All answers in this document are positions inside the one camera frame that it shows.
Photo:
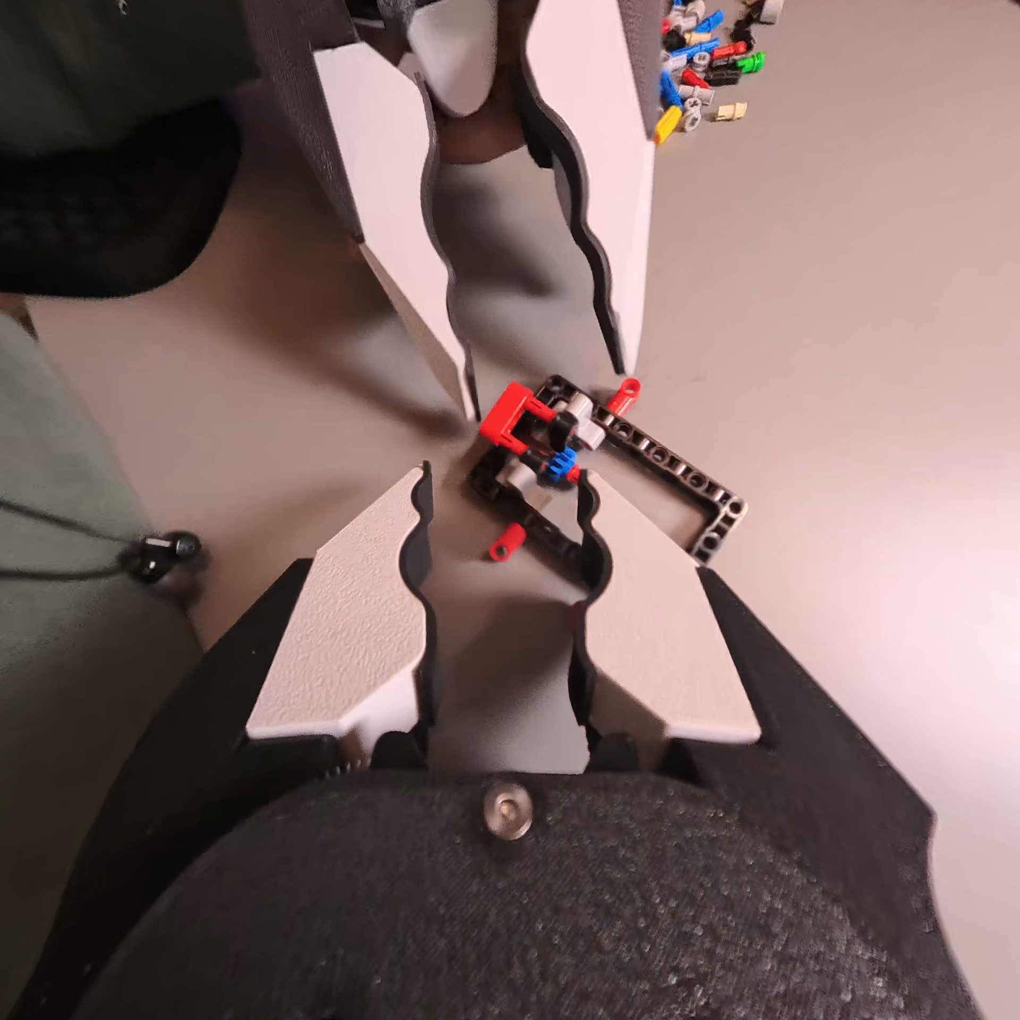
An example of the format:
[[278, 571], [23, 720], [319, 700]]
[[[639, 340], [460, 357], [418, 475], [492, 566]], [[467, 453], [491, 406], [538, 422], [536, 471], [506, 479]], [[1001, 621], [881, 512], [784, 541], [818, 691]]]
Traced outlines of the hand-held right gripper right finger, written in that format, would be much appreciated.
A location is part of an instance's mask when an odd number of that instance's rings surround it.
[[657, 769], [676, 742], [757, 745], [761, 722], [695, 560], [590, 469], [577, 522], [588, 594], [568, 692], [589, 767]]

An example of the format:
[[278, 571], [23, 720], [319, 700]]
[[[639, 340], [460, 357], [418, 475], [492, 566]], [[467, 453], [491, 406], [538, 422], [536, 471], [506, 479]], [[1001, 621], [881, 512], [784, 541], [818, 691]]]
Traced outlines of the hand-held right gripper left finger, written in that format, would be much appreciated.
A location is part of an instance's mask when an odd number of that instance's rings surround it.
[[424, 586], [435, 512], [428, 461], [348, 523], [312, 559], [246, 723], [254, 742], [325, 736], [367, 765], [386, 733], [427, 752], [443, 683]]

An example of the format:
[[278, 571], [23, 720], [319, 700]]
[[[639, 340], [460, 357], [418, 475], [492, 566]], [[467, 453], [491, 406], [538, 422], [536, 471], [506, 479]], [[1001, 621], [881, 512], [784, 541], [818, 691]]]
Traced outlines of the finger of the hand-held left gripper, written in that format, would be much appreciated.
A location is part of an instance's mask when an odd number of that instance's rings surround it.
[[362, 254], [437, 381], [478, 423], [472, 356], [451, 317], [453, 274], [432, 220], [439, 144], [423, 79], [363, 42], [319, 50], [314, 63]]
[[614, 370], [636, 371], [654, 191], [658, 4], [541, 1], [522, 45], [521, 116], [563, 184]]

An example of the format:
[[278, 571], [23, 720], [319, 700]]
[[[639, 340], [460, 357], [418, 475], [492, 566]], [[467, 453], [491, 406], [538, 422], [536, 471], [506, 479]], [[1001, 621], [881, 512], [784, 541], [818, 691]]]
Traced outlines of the black red lego frame assembly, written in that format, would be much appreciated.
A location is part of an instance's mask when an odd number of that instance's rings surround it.
[[507, 562], [529, 543], [575, 568], [580, 543], [550, 520], [546, 509], [576, 488], [588, 459], [609, 452], [698, 509], [701, 523], [685, 551], [697, 564], [711, 564], [744, 519], [746, 500], [626, 418], [641, 391], [633, 377], [607, 401], [563, 376], [549, 376], [537, 390], [516, 381], [504, 389], [479, 426], [488, 448], [466, 478], [469, 490], [505, 522], [488, 550], [491, 562]]

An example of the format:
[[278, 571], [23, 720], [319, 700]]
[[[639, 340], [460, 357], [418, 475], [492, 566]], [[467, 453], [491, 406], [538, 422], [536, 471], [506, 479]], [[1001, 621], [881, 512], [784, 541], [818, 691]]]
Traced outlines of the pile of loose lego pieces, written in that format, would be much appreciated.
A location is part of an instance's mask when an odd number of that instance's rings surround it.
[[743, 1], [733, 20], [702, 1], [665, 2], [660, 28], [659, 117], [656, 146], [673, 134], [692, 134], [705, 121], [734, 122], [746, 116], [744, 101], [719, 100], [766, 65], [756, 31], [777, 23], [784, 1]]

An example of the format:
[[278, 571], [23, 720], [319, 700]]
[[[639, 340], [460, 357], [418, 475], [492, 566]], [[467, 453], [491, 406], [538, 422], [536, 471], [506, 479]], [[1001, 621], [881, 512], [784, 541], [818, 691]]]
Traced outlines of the person's left hand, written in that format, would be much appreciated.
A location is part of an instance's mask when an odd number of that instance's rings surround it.
[[512, 68], [497, 66], [490, 94], [477, 111], [454, 117], [434, 105], [440, 160], [451, 165], [490, 162], [525, 144]]

